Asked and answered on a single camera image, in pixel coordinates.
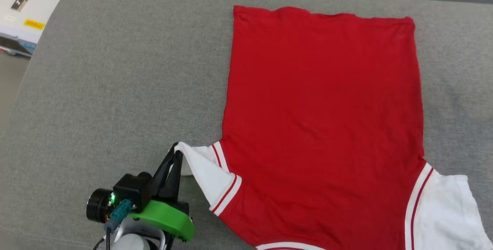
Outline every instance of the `white electronic device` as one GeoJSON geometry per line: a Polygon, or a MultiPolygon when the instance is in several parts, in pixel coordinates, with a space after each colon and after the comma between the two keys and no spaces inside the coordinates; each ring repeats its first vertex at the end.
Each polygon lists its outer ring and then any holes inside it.
{"type": "Polygon", "coordinates": [[[0,50],[30,57],[60,0],[0,0],[0,50]]]}

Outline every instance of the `usb connector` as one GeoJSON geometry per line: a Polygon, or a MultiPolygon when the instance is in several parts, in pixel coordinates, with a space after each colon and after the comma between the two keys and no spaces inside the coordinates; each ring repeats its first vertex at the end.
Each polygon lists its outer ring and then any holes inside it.
{"type": "Polygon", "coordinates": [[[11,8],[20,12],[25,5],[26,0],[15,0],[11,8]]]}

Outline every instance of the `gray fabric surface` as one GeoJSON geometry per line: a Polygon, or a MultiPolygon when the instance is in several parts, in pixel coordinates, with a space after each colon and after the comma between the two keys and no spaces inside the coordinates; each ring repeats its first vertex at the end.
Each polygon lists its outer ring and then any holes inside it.
{"type": "MultiPolygon", "coordinates": [[[[91,249],[98,187],[153,172],[175,141],[221,137],[234,4],[411,16],[426,159],[466,174],[493,238],[493,6],[423,0],[61,0],[0,140],[0,248],[91,249]]],[[[176,249],[248,249],[183,180],[197,227],[176,249]]]]}

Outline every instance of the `robotic arm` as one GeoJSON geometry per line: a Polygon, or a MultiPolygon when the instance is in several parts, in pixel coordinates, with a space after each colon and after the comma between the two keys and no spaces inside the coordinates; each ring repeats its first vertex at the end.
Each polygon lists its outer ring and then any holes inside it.
{"type": "Polygon", "coordinates": [[[183,154],[174,152],[175,143],[158,170],[151,176],[142,172],[126,174],[113,190],[99,188],[86,205],[89,220],[104,223],[106,248],[113,250],[170,250],[175,238],[192,240],[195,226],[189,206],[178,201],[183,154]],[[113,246],[109,234],[116,232],[113,246]],[[159,245],[151,242],[158,240],[159,245]]]}

